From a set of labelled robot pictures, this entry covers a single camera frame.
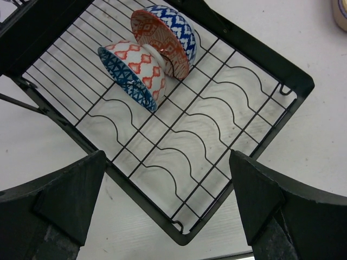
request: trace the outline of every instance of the table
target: table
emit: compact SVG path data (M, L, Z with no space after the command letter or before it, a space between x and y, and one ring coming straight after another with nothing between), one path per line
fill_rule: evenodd
M347 196L347 34L327 0L206 1L214 10L308 72L316 88L259 162L322 190ZM28 103L0 78L3 94ZM0 102L0 190L38 178L85 155L44 116ZM171 240L105 176L79 260L206 259L247 252L234 193L187 246Z

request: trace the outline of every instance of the dish rack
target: dish rack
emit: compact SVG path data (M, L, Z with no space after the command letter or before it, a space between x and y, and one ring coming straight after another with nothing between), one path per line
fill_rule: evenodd
M258 158L314 88L312 78L202 0L17 0L0 26L0 75L87 153L179 245L233 190L231 149ZM130 16L154 4L190 17L198 54L148 112L117 86L97 48L133 40Z

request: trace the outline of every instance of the wire grid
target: wire grid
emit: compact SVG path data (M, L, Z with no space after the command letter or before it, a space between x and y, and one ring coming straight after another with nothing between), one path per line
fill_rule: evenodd
M99 46L135 41L134 10L163 1L95 0L28 69L25 78L182 233L188 233L232 181L230 149L250 155L296 98L274 78L195 24L198 53L184 80L167 77L150 113L116 85Z

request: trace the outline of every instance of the curved wire divider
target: curved wire divider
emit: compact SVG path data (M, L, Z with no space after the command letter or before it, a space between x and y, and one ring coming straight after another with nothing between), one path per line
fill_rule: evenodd
M103 2L105 2L105 3L107 3L108 5L110 5L110 6L112 6L113 8L115 8L116 10L118 10L121 14L123 14L124 16L126 16L127 18L129 18L127 15L125 15L122 11L120 11L118 8L116 8L115 6L113 6L113 5L111 5L110 3L108 3L108 2L106 2L105 0L102 0ZM125 7L127 7L128 9L130 9L131 11L134 11L133 9L131 9L128 5L126 5L126 4L124 4L122 1L120 1L120 0L117 0L119 3L121 3L122 5L124 5ZM138 1L136 1L136 0L133 0L133 1L135 1L135 2L137 2L139 5L141 5L141 6L143 6L143 7L145 7L144 5L142 5L141 3L139 3ZM103 13L105 13L105 14L108 14L106 11L104 11L104 10L102 10L102 9L100 9L97 5L95 5L94 3L92 4L95 8L97 8L99 11L101 11L101 12L103 12ZM100 23L102 23L104 26L106 26L109 30L111 30L113 33L115 33L116 35L118 35L121 39L124 39L124 37L123 36L121 36L121 34L119 34L119 33L117 33L115 30L113 30L111 27L109 27L107 24L105 24L102 20L100 20L99 18L97 18L95 15L93 15L90 11L88 11L88 10L86 10L86 12L89 14L89 15L91 15L94 19L96 19L97 21L99 21ZM128 30L129 32L131 32L131 30L129 30L127 27L125 27L125 26L123 26L123 24L121 24L121 23L119 23L117 20L115 20L111 15L109 15L114 21L116 21L118 24L120 24L122 27L124 27L126 30ZM106 39L108 39L108 40L110 40L110 41L112 41L107 35L105 35L104 33L102 33L101 31L99 31L94 25L92 25L92 24L90 24L87 20L85 20L83 17L79 17L79 19L81 19L84 23L86 23L86 24L88 24L88 26L89 27L91 27L91 28L93 28L93 30L95 30L96 32L98 32L99 34L101 34L101 35L103 35L103 37L105 37ZM84 35L86 35L88 38L90 38L93 42L95 42L97 45L101 45L97 40L95 40L93 37L91 37L89 34L87 34L83 29L81 29L79 26L77 26L76 24L73 24L74 25L74 27L76 27L79 31L81 31ZM79 43L81 43L84 47L86 47L87 49L89 49L92 53L94 53L94 54L96 54L95 53L95 51L90 47L90 46L88 46L85 42L83 42L82 40L80 40L78 37L76 37L73 33L71 33L70 31L66 31L68 34L70 34L74 39L76 39ZM269 99L272 99L273 101L275 101L279 106L281 106L282 108L284 108L284 109L286 109L282 104L280 104L277 100L275 100L275 99L273 99L273 97L272 97L272 95L273 95L273 93L271 94L271 95L268 95L267 93L265 93L264 92L264 90L263 90L263 86L262 86L262 82L261 82L261 80L260 80L260 77L258 76L258 74L255 72L255 71L253 71L253 70L251 70L251 69L249 69L249 68L247 68L247 67L244 67L244 66L230 66L230 65L228 65L227 64L227 62L223 62L222 60L220 60L218 57L216 57L213 53L211 53L210 52L210 50L212 49L212 47L216 44L216 42L219 40L219 39L217 39L208 49L206 49L206 48L204 48L203 46L202 46L202 40L201 40L201 36L200 36L200 34L199 34L199 32L198 31L196 31L195 30L195 32L196 32L196 35L198 36L198 40L199 40L199 46L200 46L200 48L202 49L202 50L204 50L204 54L202 55L202 57L197 61L197 62L195 62L195 64L193 65L193 67L190 69L190 71L192 71L194 68L196 68L196 65L205 57L205 55L207 54L207 53L209 53L210 55L212 55L214 58L216 58L216 59L218 59L219 61L221 61L222 63L223 63L223 66L226 66L226 67L228 67L229 69L238 69L238 68L240 68L240 69L245 69L245 70L247 70L247 71L249 71L249 72L251 72L256 78L257 78L257 80L258 80L258 82L259 82L259 86L260 86L260 90L261 90L261 92L262 93L264 93L266 96L268 96L268 98ZM102 69L100 69L97 65L95 65L91 60L89 60L84 54L82 54L80 51L78 51L74 46L72 46L69 42L67 42L66 40L64 40L62 37L59 37L59 39L60 40L62 40L65 44L67 44L70 48L72 48L76 53L78 53L81 57L83 57L87 62L89 62L90 64L92 64L97 70L99 70L100 72L102 72L104 75L106 75L106 76L108 76L111 80L113 80L111 77L110 77L110 75L108 74L108 73L105 73ZM177 209L177 211L172 215L172 217L170 218L171 219L171 222L173 223L173 224L178 224L180 227L181 227L181 230L180 230L180 232L181 233L183 233L183 231L184 231L184 225L180 222L180 221L178 221L178 220L173 220L173 218L175 217L175 215L177 214L177 213L179 213L179 211L180 211L180 209L184 206L184 205L186 205L199 219L201 219L201 217L202 216L199 216L194 210L192 210L191 208L190 208L190 206L187 204L187 201L188 201L188 199L194 194L194 192L195 192L195 190L198 188L198 187L201 187L201 188L203 188L205 191L207 191L202 185L201 185L201 183L204 181L204 179L207 177L207 175L212 171L212 169L213 168L216 168L218 171L220 171L217 167L216 167L216 165L219 163L219 161L221 160L221 158L225 155L225 153L231 148L231 146L233 145L233 143L237 140L237 138L240 136L240 134L241 133L246 133L250 138L252 138L257 144L259 144L250 134L248 134L247 132L246 132L246 128L247 128L247 126L248 126L248 124L250 123L248 123L247 124L247 126L246 127L244 127L244 128L241 128L236 122L235 122L235 115L234 115L234 111L233 111L233 109L232 109L232 107L231 107L231 105L227 102L227 101L225 101L225 100L223 100L223 99L221 99L221 98L219 98L219 97L214 97L214 96L211 96L211 97L202 97L201 96L201 93L195 93L191 88L190 88L190 90L191 91L193 91L193 93L195 93L195 94L197 94L197 96L199 96L202 100L207 100L207 99L215 99L215 100L219 100L219 101L222 101L223 103L225 103L228 107L229 107L229 109L231 110L231 112L232 112L232 115L233 115L233 123L234 123L234 125L235 126L237 126L240 130L241 130L241 133L239 133L239 136L237 136L235 139L234 139L234 141L232 142L232 144L230 144L229 146L228 145L226 145L222 140L221 140L221 130L220 130L220 127L219 127L219 125L218 125L218 123L216 122L216 120L214 120L212 117L210 117L209 115L206 115L206 114L203 114L203 113L195 113L195 114L189 114L189 113L187 113L187 111L185 111L185 110L183 110L183 109L181 109L179 106L177 106L173 101L171 101L170 99L169 99L169 97L170 97L170 95L176 90L176 88L182 83L182 84L184 84L185 86L187 86L185 83L184 83L184 80L178 80L177 78L177 80L178 80L178 84L175 86L175 88L172 90L172 92L169 94L169 95L167 95L167 96L165 96L165 100L166 99L168 99L171 103L173 103L175 106L177 106L180 110L182 110L183 111L183 114L185 113L185 114L187 114L188 116L194 116L194 115L201 115L201 116L206 116L207 118L209 118L210 120L212 120L212 122L216 125L216 127L217 127L217 129L218 129L218 132L219 132L219 141L220 141L220 143L222 143L223 145L225 145L226 146L226 151L224 152L224 154L219 158L219 160L215 163L215 164L213 164L211 161L209 161L209 159L207 158L207 149L206 149L206 146L205 146L205 143L204 143L204 141L203 141L203 139L198 135L198 134L196 134L196 133L194 133L194 132L192 132L192 131L175 131L175 130L173 130L172 129L172 127L174 126L174 124L171 126L171 127L169 127L169 130L171 130L171 131L173 131L174 133L180 133L180 132L187 132L187 133L190 133L190 134L193 134L194 136L196 136L196 137L198 137L199 139L200 139L200 142L203 144L203 146L204 146L204 157L205 157L205 160L208 162L208 163L210 163L213 167L209 170L209 172L204 176L204 178L201 180L201 181L197 181L193 176L192 176L192 166L191 166L191 162L190 162L190 160L189 160L189 158L188 158L188 156L183 152L183 151L181 151L180 149L176 149L176 148L173 148L173 147L167 147L167 148L160 148L160 147L158 147L158 145L160 144L160 141L157 143L157 144L154 144L150 139L148 139L142 132L141 132L141 129L146 125L146 123L149 121L149 119L152 117L152 116L155 116L156 118L158 118L156 115L155 115L155 113L151 113L151 115L148 117L148 119L139 127L139 128L137 128L134 124L133 124L133 114L132 114L132 111L131 111L131 108L126 104L126 102L124 102L124 101L122 101L122 100L117 100L117 99L106 99L106 98L104 98L104 96L106 95L106 93L112 88L112 86L114 85L114 83L112 83L109 87L106 87L102 82L100 82L95 76L93 76L90 72L88 72L83 66L81 66L81 64L79 64L79 63L77 63L75 60L73 60L64 50L62 50L61 48L59 48L55 43L53 44L53 46L55 46L55 48L57 48L60 52L62 52L66 57L69 57L69 59L71 60L71 61L73 61L76 65L78 65L78 67L80 67L84 72L86 72L89 76L91 76L92 78L94 78L95 80L96 80L96 82L98 82L101 86L103 86L105 89L106 89L106 91L104 91L103 92L103 94L102 95L100 95L100 94L98 94L93 88L91 88L90 87L90 85L89 84L87 84L86 83L86 81L85 80L83 80L81 77L78 77L73 71L71 71L68 67L66 67L61 61L59 61L54 55L52 55L49 51L47 51L48 52L48 54L50 55L50 56L52 56L56 61L58 61L60 64L62 64L64 67L65 67L65 69L67 69L70 73L72 73L78 80L80 80L81 82L83 82L90 90L92 90L99 98L98 98L98 100L95 102L95 103L93 103L90 99L88 99L83 93L81 93L78 89L76 89L74 86L72 86L72 84L68 81L68 80L66 80L60 73L58 73L54 68L52 68L50 65L50 68L54 71L54 72L56 72L57 74L58 74L58 76L59 77L61 77L61 78L63 78L69 85L71 85L81 96L83 96L87 101L89 101L89 103L92 103L92 106L86 111L84 108L82 108L78 103L76 103L75 102L75 100L73 100L69 95L67 95L67 93L65 92L65 91L63 91L57 84L55 84L55 82L53 82L50 78L48 78L46 75L44 75L39 69L38 69L38 67L36 67L36 66L34 66L35 67L35 69L36 70L38 70L44 77L46 77L55 87L57 87L60 91L62 91L63 93L64 93L64 95L66 95L66 96L68 96L80 109L82 109L82 111L84 112L84 115L81 117L81 118L78 118L74 113L72 113L58 98L56 98L47 88L45 88L40 82L37 82L36 80L35 80L35 78L30 74L30 73L28 73L27 72L27 74L31 77L31 78L33 78L42 88L44 88L55 100L57 100L57 102L63 107L63 108L65 108L69 113L71 113L71 115L73 116L73 117L75 117L77 120L78 120L78 122L75 124L75 127L83 120L83 118L85 118L87 115L89 115L90 117L102 117L102 118L105 118L105 119L107 119L107 120L109 120L109 121L111 121L111 123L113 124L113 126L115 127L115 130L116 130L116 135L117 135L117 137L116 137L116 140L117 140L117 142L122 146L122 149L121 149L121 151L119 151L119 153L112 159L112 161L111 162L113 162L117 157L118 157L118 155L123 151L123 150L127 150L130 154L132 154L139 162L140 162L140 165L143 165L145 168L154 168L154 167L156 167L156 168L160 168L160 169L162 169L162 170L164 170L164 171L166 171L170 176L171 176L171 178L173 179L173 182L174 182L174 185L175 185L175 195L176 195L176 197L183 203L183 204L181 204L181 206ZM256 115L258 115L258 116L260 116L260 117L262 117L261 115L259 115L259 113L258 112L256 112L252 107L250 107L250 104L249 104L249 98L248 98L248 95L247 95L247 93L244 91L244 89L242 89L242 87L241 86L239 86L238 84L236 84L236 83L233 83L233 82L230 82L230 81L226 81L226 82L217 82L217 81L215 81L214 79L213 79L213 77L211 78L211 80L213 80L215 83L217 83L217 84L222 84L222 83L227 83L227 84L231 84L231 85L235 85L235 86L237 86L238 88L240 88L242 91L243 91L243 93L244 93L244 95L245 95L245 97L246 97L246 100L247 100L247 107L252 111L252 112L254 112L255 113L255 116ZM283 92L283 87L284 87L284 85L281 85L281 87L280 87L280 93L282 94L282 95L289 95L290 93L291 93L291 91L289 91L288 93L284 93ZM119 102L122 102L123 104L125 104L126 106L127 106L127 108L128 108L128 110L130 111L130 113L131 113L131 125L137 130L136 131L136 133L133 135L133 136L131 136L131 138L130 138L130 140L127 142L127 144L125 144L125 145L123 145L120 141L119 141L119 137L118 137L118 129L117 129L117 126L116 126L116 124L113 122L113 120L111 120L110 118L108 118L108 117L106 117L106 116L104 116L104 115L90 115L90 112L91 112L91 110L92 110L92 108L101 100L101 99L103 99L104 101L119 101ZM159 150L161 150L161 151L164 151L164 150L174 150L174 151L176 151L176 152L179 152L180 154L182 154L185 158L186 158L186 160L187 160L187 162L188 162L188 164L189 164L189 169L190 169L190 173L189 173L189 175L190 175L190 177L197 183L197 186L195 187L195 189L189 194L189 196L185 199L185 200L183 200L181 197L179 197L178 196L178 194L177 194L177 183L176 183L176 179L173 177L173 175L171 174L171 172L168 170L168 169L166 169L165 167L162 167L162 166L159 166L159 165L150 165L150 166L147 166L147 165L145 165L144 164L144 162L142 161L142 160L139 160L139 158L137 158L128 148L127 148L127 145L130 143L130 141L135 137L135 135L137 134L137 133L140 133L143 137L145 137L150 143L152 143L153 145L154 145L154 147L156 147L156 148L158 148ZM228 178L223 172L221 172L228 180L230 180L230 178Z

